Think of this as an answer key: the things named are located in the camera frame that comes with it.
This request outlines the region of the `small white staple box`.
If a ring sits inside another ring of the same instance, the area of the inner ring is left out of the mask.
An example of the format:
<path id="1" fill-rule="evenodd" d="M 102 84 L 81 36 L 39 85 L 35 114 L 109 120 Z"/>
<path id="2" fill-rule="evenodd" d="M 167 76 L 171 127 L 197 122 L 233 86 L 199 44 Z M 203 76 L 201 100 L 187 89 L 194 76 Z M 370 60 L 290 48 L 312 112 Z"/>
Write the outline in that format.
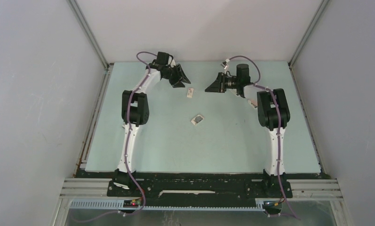
<path id="1" fill-rule="evenodd" d="M 186 97 L 187 98 L 193 98 L 194 88 L 188 88 Z"/>

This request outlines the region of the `white stapler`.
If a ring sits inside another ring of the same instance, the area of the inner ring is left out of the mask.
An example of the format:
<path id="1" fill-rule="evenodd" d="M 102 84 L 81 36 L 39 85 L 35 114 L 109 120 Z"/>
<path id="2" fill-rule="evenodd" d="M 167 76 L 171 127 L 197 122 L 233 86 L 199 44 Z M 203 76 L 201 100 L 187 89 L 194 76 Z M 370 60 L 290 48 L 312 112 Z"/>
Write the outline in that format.
<path id="1" fill-rule="evenodd" d="M 235 96 L 244 98 L 242 95 L 238 94 L 235 90 L 231 91 Z"/>

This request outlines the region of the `white staple box barcode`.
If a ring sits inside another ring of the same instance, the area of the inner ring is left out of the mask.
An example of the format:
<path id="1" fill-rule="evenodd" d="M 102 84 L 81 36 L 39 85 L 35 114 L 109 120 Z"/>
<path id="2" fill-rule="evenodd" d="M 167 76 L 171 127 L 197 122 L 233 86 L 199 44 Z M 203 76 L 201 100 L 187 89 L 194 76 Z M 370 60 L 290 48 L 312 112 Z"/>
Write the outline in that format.
<path id="1" fill-rule="evenodd" d="M 203 121 L 205 118 L 204 116 L 202 116 L 201 114 L 198 114 L 196 115 L 193 119 L 191 119 L 191 123 L 193 125 L 197 125 L 198 123 L 200 123 L 201 121 Z"/>

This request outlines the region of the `small pink stapler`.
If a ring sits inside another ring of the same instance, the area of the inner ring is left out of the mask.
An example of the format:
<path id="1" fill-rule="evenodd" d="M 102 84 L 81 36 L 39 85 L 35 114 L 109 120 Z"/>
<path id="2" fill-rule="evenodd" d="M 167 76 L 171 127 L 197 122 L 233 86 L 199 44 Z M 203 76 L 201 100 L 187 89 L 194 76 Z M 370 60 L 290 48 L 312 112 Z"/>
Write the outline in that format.
<path id="1" fill-rule="evenodd" d="M 252 108 L 254 108 L 254 109 L 256 109 L 256 108 L 258 107 L 258 103 L 257 103 L 257 101 L 255 101 L 255 100 L 248 99 L 247 102 L 248 102 L 248 104 L 249 104 Z"/>

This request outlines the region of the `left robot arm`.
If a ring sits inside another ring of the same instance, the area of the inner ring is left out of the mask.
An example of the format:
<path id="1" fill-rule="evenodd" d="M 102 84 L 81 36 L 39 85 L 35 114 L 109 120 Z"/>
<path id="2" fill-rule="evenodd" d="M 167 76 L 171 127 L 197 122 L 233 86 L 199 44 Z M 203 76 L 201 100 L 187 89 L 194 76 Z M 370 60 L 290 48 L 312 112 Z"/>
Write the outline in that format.
<path id="1" fill-rule="evenodd" d="M 190 84 L 181 65 L 176 63 L 173 55 L 169 53 L 154 54 L 141 51 L 136 54 L 136 58 L 145 64 L 145 72 L 133 89 L 122 93 L 121 118 L 125 136 L 121 159 L 112 179 L 114 185 L 125 196 L 131 196 L 136 192 L 134 149 L 140 128 L 148 122 L 150 116 L 149 91 L 161 80 L 167 80 L 173 88 L 184 88 L 186 83 Z"/>

